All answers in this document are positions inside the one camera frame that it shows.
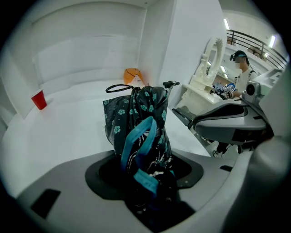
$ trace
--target white table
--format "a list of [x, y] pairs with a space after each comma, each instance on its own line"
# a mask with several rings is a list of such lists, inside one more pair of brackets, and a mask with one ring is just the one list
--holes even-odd
[[[23, 120], [12, 119], [1, 144], [1, 173], [9, 194], [22, 190], [63, 162], [112, 150], [105, 131], [103, 100], [131, 90], [105, 93], [119, 81], [75, 85], [46, 96], [48, 106], [34, 107]], [[209, 156], [188, 128], [168, 109], [166, 132], [171, 147]]]

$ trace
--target balcony railing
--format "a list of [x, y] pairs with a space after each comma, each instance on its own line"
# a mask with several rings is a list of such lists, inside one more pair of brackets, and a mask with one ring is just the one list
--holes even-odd
[[242, 32], [227, 30], [227, 43], [247, 48], [248, 52], [267, 63], [271, 63], [274, 68], [285, 69], [286, 67], [287, 61], [280, 53], [255, 37]]

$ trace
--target blue strap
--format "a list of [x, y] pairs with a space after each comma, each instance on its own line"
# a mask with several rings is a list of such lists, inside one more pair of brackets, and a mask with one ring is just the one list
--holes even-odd
[[[123, 172], [125, 172], [126, 169], [126, 165], [128, 163], [128, 159], [129, 159], [129, 155], [132, 149], [132, 146], [134, 144], [134, 142], [147, 130], [150, 129], [150, 132], [146, 138], [146, 140], [144, 141], [144, 143], [142, 144], [141, 148], [139, 149], [138, 155], [136, 156], [140, 156], [141, 155], [147, 155], [149, 150], [151, 149], [151, 145], [155, 139], [156, 136], [156, 121], [154, 120], [154, 118], [151, 116], [149, 116], [148, 118], [144, 119], [138, 126], [136, 126], [126, 137], [125, 140], [125, 145], [123, 148], [123, 152], [122, 152], [122, 156], [121, 156], [121, 162], [120, 162], [120, 166], [121, 166], [121, 170]], [[136, 161], [138, 161], [137, 165], [140, 166], [141, 165], [141, 158], [138, 158]]]
[[151, 177], [149, 174], [147, 174], [146, 172], [140, 169], [138, 169], [137, 173], [134, 174], [133, 177], [144, 188], [146, 188], [147, 190], [151, 191], [154, 194], [153, 198], [156, 197], [156, 191], [159, 185], [159, 182], [157, 181], [157, 179], [155, 179], [154, 177]]

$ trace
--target ceiling light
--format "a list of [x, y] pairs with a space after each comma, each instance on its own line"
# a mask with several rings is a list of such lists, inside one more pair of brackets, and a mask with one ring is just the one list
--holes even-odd
[[220, 66], [220, 68], [222, 69], [222, 71], [223, 71], [224, 73], [226, 72], [226, 70], [224, 69], [223, 66]]
[[273, 48], [273, 45], [275, 43], [275, 39], [276, 39], [276, 37], [274, 35], [272, 35], [269, 47]]
[[229, 25], [228, 25], [228, 23], [227, 23], [227, 20], [226, 20], [226, 19], [224, 19], [224, 24], [226, 25], [226, 29], [227, 29], [227, 30], [229, 30]]

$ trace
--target black handle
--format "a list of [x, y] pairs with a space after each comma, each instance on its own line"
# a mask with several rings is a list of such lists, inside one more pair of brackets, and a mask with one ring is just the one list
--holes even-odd
[[179, 82], [176, 81], [168, 81], [168, 82], [163, 82], [163, 85], [165, 88], [171, 88], [172, 86], [179, 85]]
[[[126, 88], [121, 88], [121, 89], [118, 89], [118, 90], [114, 90], [114, 91], [110, 91], [110, 89], [114, 88], [114, 87], [117, 87], [117, 86], [127, 86]], [[113, 85], [113, 86], [110, 86], [108, 87], [105, 91], [106, 93], [111, 93], [111, 92], [118, 92], [118, 91], [124, 91], [124, 90], [127, 90], [127, 89], [134, 89], [133, 86], [130, 86], [130, 85], [125, 85], [125, 84], [116, 84], [116, 85]]]

